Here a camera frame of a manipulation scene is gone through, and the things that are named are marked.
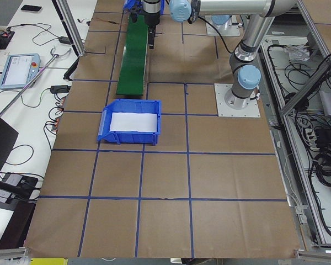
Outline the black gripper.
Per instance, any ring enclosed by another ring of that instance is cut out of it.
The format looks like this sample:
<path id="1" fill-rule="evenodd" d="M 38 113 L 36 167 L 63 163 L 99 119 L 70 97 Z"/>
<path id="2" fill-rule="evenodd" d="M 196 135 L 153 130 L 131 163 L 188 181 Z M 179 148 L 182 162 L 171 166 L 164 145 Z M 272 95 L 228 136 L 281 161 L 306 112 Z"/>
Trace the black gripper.
<path id="1" fill-rule="evenodd" d="M 156 26 L 160 22 L 161 5 L 134 5 L 130 9 L 132 21 L 136 22 L 137 15 L 144 16 L 145 24 L 148 26 L 148 47 L 154 49 Z"/>

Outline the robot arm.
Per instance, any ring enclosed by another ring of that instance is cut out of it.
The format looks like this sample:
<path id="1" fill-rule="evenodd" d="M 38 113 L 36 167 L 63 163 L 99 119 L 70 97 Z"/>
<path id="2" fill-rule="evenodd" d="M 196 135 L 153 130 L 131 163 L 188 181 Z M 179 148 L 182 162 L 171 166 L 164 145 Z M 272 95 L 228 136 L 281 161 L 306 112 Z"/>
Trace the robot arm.
<path id="1" fill-rule="evenodd" d="M 230 15 L 212 15 L 211 20 L 215 25 L 225 25 L 229 19 L 231 18 Z"/>
<path id="2" fill-rule="evenodd" d="M 261 80 L 261 72 L 252 65 L 263 37 L 273 20 L 290 10 L 295 1 L 242 0 L 242 1 L 169 1 L 169 12 L 176 22 L 192 24 L 204 15 L 249 14 L 250 20 L 243 38 L 229 60 L 234 84 L 225 94 L 226 104 L 235 110 L 248 106 L 252 92 Z"/>

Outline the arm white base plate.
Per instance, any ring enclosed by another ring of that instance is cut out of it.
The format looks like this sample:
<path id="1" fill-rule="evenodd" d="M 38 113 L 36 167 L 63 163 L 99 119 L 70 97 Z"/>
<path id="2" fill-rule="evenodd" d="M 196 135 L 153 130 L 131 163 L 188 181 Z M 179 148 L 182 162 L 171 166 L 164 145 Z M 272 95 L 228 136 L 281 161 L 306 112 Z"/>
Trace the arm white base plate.
<path id="1" fill-rule="evenodd" d="M 240 99 L 232 93 L 232 84 L 215 83 L 214 88 L 219 117 L 260 118 L 258 101 L 254 92 L 249 98 Z"/>
<path id="2" fill-rule="evenodd" d="M 211 20 L 211 15 L 205 16 L 205 19 L 211 25 L 213 25 L 222 36 L 229 36 L 229 37 L 240 36 L 239 26 L 241 25 L 241 23 L 237 22 L 235 15 L 230 15 L 230 16 L 231 18 L 229 19 L 229 21 L 222 26 L 215 25 Z"/>

